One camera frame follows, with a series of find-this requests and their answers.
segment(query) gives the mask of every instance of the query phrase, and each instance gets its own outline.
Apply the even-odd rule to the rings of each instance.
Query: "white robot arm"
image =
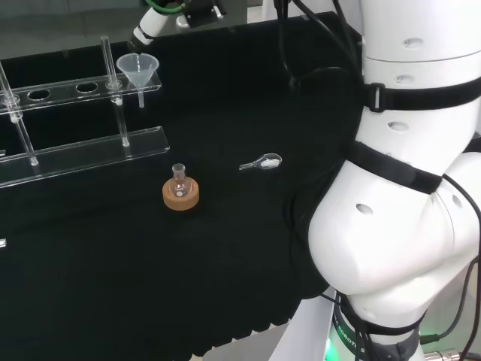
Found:
[[[365,83],[376,85],[356,142],[434,178],[447,174],[481,205],[481,154],[460,155],[475,132],[479,93],[460,105],[416,110],[426,93],[443,99],[451,92],[453,99],[455,89],[464,92],[465,84],[481,78],[481,2],[361,0],[361,7]],[[384,87],[400,96],[411,91],[413,108],[398,103],[384,109]],[[310,222],[310,252],[363,321],[402,329],[420,320],[477,256],[479,220],[449,181],[423,192],[370,171],[376,167],[343,164]],[[404,342],[404,351],[411,351],[404,352],[406,359],[421,361],[415,331],[373,334],[372,342],[377,350]],[[342,360],[355,358],[337,332],[331,340]]]
[[[180,5],[169,7],[174,0],[147,1],[152,7],[142,17],[128,42],[129,49],[141,53],[152,41],[161,35],[170,17],[175,17],[177,31],[219,22],[227,14],[221,0],[181,1]]]

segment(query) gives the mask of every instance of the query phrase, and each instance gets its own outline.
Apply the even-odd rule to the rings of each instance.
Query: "black tablecloth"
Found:
[[[322,17],[334,30],[336,18]],[[296,72],[347,66],[318,29],[290,22]],[[113,54],[127,52],[113,45]],[[360,108],[348,77],[289,89],[275,23],[159,39],[163,87],[126,99],[129,130],[164,127],[171,150],[0,190],[0,359],[184,360],[291,317],[321,293],[308,253],[292,248],[282,205],[331,167]],[[100,47],[4,62],[12,87],[104,74]],[[27,112],[37,149],[116,133],[109,101]],[[0,149],[21,151],[7,117]],[[280,168],[239,172],[263,153]],[[200,185],[192,211],[168,210],[175,162]]]

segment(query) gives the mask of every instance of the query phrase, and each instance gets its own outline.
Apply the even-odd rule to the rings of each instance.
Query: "metal connector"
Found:
[[[459,361],[459,352],[456,350],[446,350],[443,352],[425,353],[426,361]]]

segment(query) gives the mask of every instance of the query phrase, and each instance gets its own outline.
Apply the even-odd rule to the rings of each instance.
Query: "test tube rack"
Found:
[[[128,132],[123,110],[123,96],[160,89],[162,85],[156,71],[145,86],[136,88],[124,74],[116,73],[108,37],[101,37],[101,46],[107,69],[107,75],[101,77],[11,89],[0,63],[0,115],[10,117],[25,150],[25,153],[12,156],[0,151],[0,188],[169,150],[161,126]],[[42,150],[34,149],[23,122],[24,112],[96,99],[110,99],[119,128],[118,134]]]

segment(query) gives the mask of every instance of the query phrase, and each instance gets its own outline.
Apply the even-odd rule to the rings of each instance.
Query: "circular hole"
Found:
[[[77,91],[82,94],[88,94],[95,92],[97,90],[98,86],[95,83],[85,83],[85,84],[79,84],[77,85]]]
[[[39,102],[40,100],[44,100],[50,96],[50,91],[47,89],[44,90],[35,90],[34,92],[30,92],[28,95],[30,100],[34,102]]]
[[[395,132],[407,132],[409,130],[409,126],[402,122],[390,122],[388,123],[388,127]]]
[[[358,203],[357,205],[355,205],[355,207],[358,208],[358,211],[360,211],[365,216],[372,216],[374,214],[373,210],[368,205],[362,205]]]
[[[455,195],[452,195],[452,202],[459,208],[463,207],[463,204],[461,203],[461,200],[456,197]]]

